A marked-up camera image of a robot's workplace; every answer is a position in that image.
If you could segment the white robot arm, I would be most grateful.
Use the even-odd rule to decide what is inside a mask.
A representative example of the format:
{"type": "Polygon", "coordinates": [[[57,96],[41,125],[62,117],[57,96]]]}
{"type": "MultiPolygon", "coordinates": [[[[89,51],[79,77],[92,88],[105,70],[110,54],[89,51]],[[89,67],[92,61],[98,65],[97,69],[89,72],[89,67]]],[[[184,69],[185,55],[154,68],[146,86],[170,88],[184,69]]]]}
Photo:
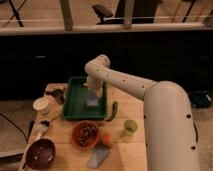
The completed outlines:
{"type": "Polygon", "coordinates": [[[87,62],[87,86],[95,89],[104,81],[143,101],[148,171],[200,171],[186,91],[171,81],[153,81],[109,66],[110,60],[104,54],[87,62]]]}

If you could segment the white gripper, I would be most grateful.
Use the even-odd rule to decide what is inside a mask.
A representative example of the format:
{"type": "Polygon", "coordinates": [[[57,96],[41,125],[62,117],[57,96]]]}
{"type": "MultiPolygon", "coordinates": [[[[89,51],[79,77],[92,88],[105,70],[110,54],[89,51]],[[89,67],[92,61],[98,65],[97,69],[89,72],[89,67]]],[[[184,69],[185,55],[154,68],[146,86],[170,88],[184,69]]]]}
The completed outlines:
{"type": "Polygon", "coordinates": [[[86,80],[86,86],[89,90],[92,90],[97,97],[102,96],[102,82],[100,80],[88,76],[86,80]]]}

